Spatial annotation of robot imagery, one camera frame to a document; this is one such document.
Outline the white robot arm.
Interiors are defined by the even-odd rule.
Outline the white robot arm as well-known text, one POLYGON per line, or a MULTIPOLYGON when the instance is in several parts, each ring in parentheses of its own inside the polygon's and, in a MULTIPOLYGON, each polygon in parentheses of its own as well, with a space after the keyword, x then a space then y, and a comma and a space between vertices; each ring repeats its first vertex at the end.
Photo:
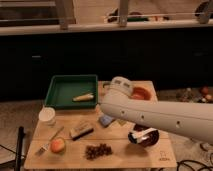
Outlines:
POLYGON ((213 104, 132 99, 134 84, 116 76, 100 102, 103 113, 213 144, 213 104))

